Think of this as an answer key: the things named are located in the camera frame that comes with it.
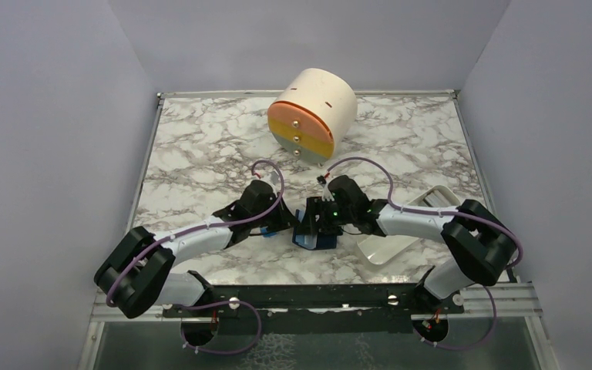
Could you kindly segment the blue card holder wallet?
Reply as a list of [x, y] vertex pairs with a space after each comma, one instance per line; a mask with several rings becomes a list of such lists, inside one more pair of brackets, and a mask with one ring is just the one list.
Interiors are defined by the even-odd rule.
[[342, 228], [339, 226], [333, 227], [331, 232], [318, 231], [316, 234], [299, 234], [293, 229], [291, 242], [308, 251], [332, 250], [337, 247], [338, 237], [342, 234]]

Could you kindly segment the stack of white cards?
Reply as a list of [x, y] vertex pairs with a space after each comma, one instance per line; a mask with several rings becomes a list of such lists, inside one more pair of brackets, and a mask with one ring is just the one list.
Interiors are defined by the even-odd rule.
[[420, 207], [451, 207], [456, 205], [456, 200], [452, 194], [447, 196], [444, 189], [436, 187], [420, 195], [414, 204]]

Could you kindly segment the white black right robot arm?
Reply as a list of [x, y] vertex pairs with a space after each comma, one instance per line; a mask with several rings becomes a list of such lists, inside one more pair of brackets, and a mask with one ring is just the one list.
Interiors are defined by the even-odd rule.
[[410, 298], [426, 314], [470, 285], [493, 286], [518, 249], [513, 234], [476, 200], [458, 207], [398, 207], [389, 199], [368, 198], [346, 175], [327, 183], [323, 197], [307, 199], [295, 231], [337, 236], [346, 225], [370, 236], [408, 236], [448, 247], [451, 259], [428, 270]]

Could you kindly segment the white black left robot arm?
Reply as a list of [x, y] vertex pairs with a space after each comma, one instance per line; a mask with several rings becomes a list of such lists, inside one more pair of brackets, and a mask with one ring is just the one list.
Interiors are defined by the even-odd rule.
[[298, 219], [269, 183], [252, 180], [240, 198], [205, 220], [172, 231], [130, 229], [94, 275], [106, 305], [136, 318], [153, 306], [174, 265], [245, 241], [254, 229], [296, 227]]

